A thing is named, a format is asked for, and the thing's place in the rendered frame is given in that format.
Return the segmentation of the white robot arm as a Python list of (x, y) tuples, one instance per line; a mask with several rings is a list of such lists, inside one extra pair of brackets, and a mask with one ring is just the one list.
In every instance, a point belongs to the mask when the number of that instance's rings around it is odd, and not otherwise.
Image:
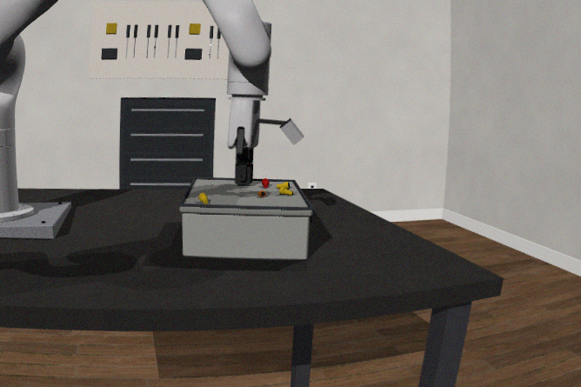
[[(0, 223), (34, 214), (32, 206), (19, 204), (17, 191), (15, 106), (25, 67), (20, 33), (57, 1), (0, 0)], [(203, 1), (229, 49), (227, 94), (268, 96), (271, 23), (261, 20), (252, 0)], [(293, 145), (304, 138), (291, 119), (256, 123), (281, 125)]]

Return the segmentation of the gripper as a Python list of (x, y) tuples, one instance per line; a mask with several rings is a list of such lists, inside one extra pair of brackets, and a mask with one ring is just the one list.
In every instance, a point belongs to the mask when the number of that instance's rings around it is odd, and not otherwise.
[[(237, 149), (235, 184), (249, 185), (253, 182), (253, 150), (259, 140), (260, 123), (256, 123), (256, 120), (260, 118), (260, 101), (265, 101), (266, 98), (229, 97), (229, 99), (232, 102), (228, 148)], [(249, 145), (248, 142), (246, 145), (245, 140), (249, 141)]]

